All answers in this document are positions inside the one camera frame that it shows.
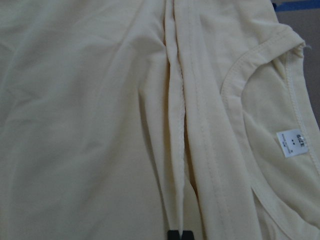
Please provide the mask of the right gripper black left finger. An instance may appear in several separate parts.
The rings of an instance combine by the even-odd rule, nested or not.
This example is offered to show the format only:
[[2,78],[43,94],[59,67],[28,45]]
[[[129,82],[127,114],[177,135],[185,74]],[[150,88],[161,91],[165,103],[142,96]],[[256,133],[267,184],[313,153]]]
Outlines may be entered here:
[[167,240],[181,240],[181,234],[178,230],[168,230]]

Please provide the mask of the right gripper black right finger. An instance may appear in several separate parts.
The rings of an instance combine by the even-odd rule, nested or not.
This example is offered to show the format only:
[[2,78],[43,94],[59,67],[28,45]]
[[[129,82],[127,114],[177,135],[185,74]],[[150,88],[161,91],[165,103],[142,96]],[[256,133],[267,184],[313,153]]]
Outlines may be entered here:
[[182,232],[181,240],[195,240],[194,233],[191,230],[184,230]]

